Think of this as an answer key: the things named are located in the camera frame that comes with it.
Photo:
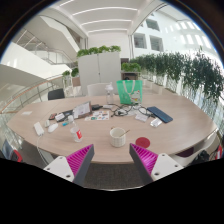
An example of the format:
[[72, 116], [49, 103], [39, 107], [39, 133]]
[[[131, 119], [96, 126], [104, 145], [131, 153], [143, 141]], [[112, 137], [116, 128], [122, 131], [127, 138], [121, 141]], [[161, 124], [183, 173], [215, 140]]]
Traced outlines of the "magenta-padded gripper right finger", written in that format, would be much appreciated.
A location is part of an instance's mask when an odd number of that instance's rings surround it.
[[182, 166], [166, 153], [156, 154], [135, 144], [130, 144], [129, 154], [144, 185], [182, 169]]

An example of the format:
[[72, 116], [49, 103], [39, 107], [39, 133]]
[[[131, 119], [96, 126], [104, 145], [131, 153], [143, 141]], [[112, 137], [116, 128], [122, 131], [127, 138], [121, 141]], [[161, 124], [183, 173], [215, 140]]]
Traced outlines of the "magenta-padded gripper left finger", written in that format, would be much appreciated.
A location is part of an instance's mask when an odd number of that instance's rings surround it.
[[67, 157], [58, 156], [44, 170], [82, 186], [93, 156], [94, 145], [90, 144]]

